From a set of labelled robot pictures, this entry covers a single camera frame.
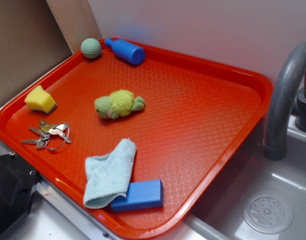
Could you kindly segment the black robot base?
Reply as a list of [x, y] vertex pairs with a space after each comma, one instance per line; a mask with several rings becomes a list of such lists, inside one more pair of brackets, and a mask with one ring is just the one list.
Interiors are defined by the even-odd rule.
[[20, 155], [0, 155], [0, 239], [30, 214], [39, 179]]

